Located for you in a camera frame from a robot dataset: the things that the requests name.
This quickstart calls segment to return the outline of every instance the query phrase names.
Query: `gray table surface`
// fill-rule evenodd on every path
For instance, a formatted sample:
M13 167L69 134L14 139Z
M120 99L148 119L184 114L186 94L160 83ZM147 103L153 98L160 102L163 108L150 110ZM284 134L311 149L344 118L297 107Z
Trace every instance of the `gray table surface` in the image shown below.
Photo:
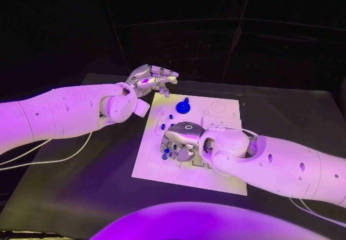
M124 82L125 77L88 74L82 84ZM346 122L329 92L251 87L195 81L170 85L173 94L239 100L242 127L346 158ZM143 97L151 103L154 94ZM131 177L147 116L92 133L81 153L68 161L29 167L0 213L0 229L53 232L89 238L114 220L163 203L209 202L268 214L330 239L346 229L303 212L290 200L248 185L248 196ZM71 156L86 135L52 140L35 162ZM321 215L346 222L346 209L307 201Z

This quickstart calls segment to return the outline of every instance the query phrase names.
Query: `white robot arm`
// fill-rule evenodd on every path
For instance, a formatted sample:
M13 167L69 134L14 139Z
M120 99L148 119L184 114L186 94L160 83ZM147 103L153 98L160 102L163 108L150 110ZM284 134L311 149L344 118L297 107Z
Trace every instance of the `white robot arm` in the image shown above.
M346 160L291 141L252 134L248 137L232 126L205 130L180 122L164 132L160 151L177 144L183 147L169 154L177 161L190 161L197 152L219 174L281 196L346 208Z
M146 64L125 82L62 87L30 99L0 103L0 154L39 140L78 137L124 122L133 113L144 117L150 105L138 97L151 89L169 97L166 83L176 84L177 76Z

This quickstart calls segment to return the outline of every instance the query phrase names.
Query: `robotic hand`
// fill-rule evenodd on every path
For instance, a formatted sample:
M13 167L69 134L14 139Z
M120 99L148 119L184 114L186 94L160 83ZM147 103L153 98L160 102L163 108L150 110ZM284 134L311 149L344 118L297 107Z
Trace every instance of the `robotic hand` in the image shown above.
M151 89L169 97L166 83L177 84L177 76L146 64L125 82L62 87L30 99L0 103L0 154L39 140L88 134L124 122L133 113L144 117L150 105L138 97Z
M180 122L164 132L160 151L177 145L167 157L190 161L196 155L223 176L281 196L324 201L346 208L346 160L278 138L213 125L203 129Z

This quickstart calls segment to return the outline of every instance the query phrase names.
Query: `small blue part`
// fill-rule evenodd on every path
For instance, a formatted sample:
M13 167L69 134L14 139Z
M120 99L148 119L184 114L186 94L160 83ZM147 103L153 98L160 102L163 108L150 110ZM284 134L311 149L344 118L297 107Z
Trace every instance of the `small blue part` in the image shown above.
M167 153L170 152L170 149L166 148L164 149L164 152L163 152L163 155L161 155L161 159L166 160L167 159Z
M190 111L190 109L192 109L192 107L190 107L190 104L189 104L189 98L186 97L184 100L177 103L176 111L180 114L186 114Z

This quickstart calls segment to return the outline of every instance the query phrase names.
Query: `black background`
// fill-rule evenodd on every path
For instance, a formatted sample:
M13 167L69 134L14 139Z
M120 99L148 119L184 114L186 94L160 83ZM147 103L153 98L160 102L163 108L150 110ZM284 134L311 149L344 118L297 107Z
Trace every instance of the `black background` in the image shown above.
M330 91L344 78L346 3L334 1L7 1L0 6L0 101L125 76L141 64L179 80ZM0 156L16 157L39 143ZM33 159L36 152L19 162ZM0 201L26 168L0 172Z

